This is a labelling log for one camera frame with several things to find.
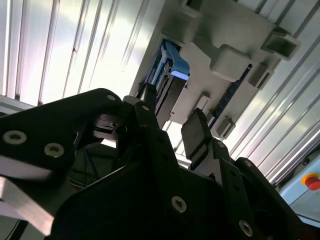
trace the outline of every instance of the aluminum profile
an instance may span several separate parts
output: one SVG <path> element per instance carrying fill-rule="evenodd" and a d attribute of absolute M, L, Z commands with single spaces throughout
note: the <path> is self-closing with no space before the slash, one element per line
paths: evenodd
<path fill-rule="evenodd" d="M 0 94 L 37 106 L 129 94 L 165 0 L 4 0 Z"/>
<path fill-rule="evenodd" d="M 281 12 L 275 7 L 280 2 L 267 0 L 260 14 L 272 15 L 301 46 L 290 61 L 279 62 L 224 141 L 232 158 L 249 158 L 271 183 L 280 181 L 320 139 L 320 3 L 288 1 Z"/>

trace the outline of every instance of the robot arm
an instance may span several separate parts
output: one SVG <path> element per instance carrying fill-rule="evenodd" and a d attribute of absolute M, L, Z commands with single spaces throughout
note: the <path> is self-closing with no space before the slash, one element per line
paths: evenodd
<path fill-rule="evenodd" d="M 233 161 L 196 109 L 182 127 L 190 169 L 159 128 L 156 99 L 96 89 L 0 118 L 1 209 L 48 240 L 315 239 L 248 159 Z M 117 140 L 123 166 L 80 192 L 75 152 Z"/>

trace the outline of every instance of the blue component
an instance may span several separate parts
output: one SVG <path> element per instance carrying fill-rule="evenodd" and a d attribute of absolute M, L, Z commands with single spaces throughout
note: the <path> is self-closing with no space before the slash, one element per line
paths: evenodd
<path fill-rule="evenodd" d="M 159 50 L 153 58 L 152 66 L 145 79 L 145 83 L 158 86 L 167 71 L 165 67 L 169 61 L 172 63 L 170 66 L 170 75 L 186 81 L 189 79 L 189 64 L 180 57 L 175 44 L 163 40 Z"/>
<path fill-rule="evenodd" d="M 173 43 L 164 41 L 164 45 L 167 49 L 168 58 L 173 61 L 171 75 L 176 77 L 181 76 L 179 78 L 188 80 L 190 72 L 189 64 L 180 57 L 179 52 Z"/>

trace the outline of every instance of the silver bolt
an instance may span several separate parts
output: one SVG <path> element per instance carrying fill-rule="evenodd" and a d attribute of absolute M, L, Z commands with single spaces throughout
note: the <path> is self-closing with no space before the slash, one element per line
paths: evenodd
<path fill-rule="evenodd" d="M 110 99 L 111 101 L 114 101 L 114 100 L 116 100 L 116 98 L 114 97 L 114 96 L 112 96 L 112 95 L 108 95 L 108 96 L 106 96 L 108 99 Z"/>
<path fill-rule="evenodd" d="M 143 108 L 144 110 L 149 111 L 149 108 L 148 108 L 147 106 L 145 106 L 145 105 L 142 105 L 142 108 Z"/>
<path fill-rule="evenodd" d="M 19 145 L 27 140 L 27 135 L 22 131 L 11 130 L 5 132 L 2 138 L 7 144 Z"/>
<path fill-rule="evenodd" d="M 222 148 L 225 147 L 225 145 L 224 145 L 221 141 L 218 141 L 218 145 L 219 145 L 220 147 L 222 147 Z"/>
<path fill-rule="evenodd" d="M 252 237 L 254 235 L 254 231 L 252 230 L 249 223 L 247 223 L 245 220 L 239 221 L 239 226 L 242 230 L 242 232 L 247 235 L 248 237 Z"/>
<path fill-rule="evenodd" d="M 187 204 L 186 204 L 185 200 L 183 200 L 179 196 L 173 196 L 171 198 L 171 203 L 172 203 L 173 208 L 181 214 L 183 214 L 187 210 Z"/>
<path fill-rule="evenodd" d="M 65 153 L 65 149 L 59 143 L 51 142 L 45 145 L 44 153 L 53 158 L 59 158 Z"/>
<path fill-rule="evenodd" d="M 251 162 L 249 162 L 249 161 L 247 161 L 247 160 L 245 160 L 244 162 L 245 162 L 245 164 L 246 164 L 249 168 L 252 167 Z"/>

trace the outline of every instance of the red emergency stop button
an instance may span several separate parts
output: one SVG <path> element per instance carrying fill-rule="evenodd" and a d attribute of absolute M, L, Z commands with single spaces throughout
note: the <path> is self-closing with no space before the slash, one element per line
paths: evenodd
<path fill-rule="evenodd" d="M 320 179 L 319 175 L 315 172 L 305 175 L 301 179 L 302 183 L 308 187 L 311 191 L 316 191 L 320 189 Z"/>
<path fill-rule="evenodd" d="M 316 176 L 308 177 L 304 183 L 311 191 L 316 191 L 320 189 L 320 179 Z"/>

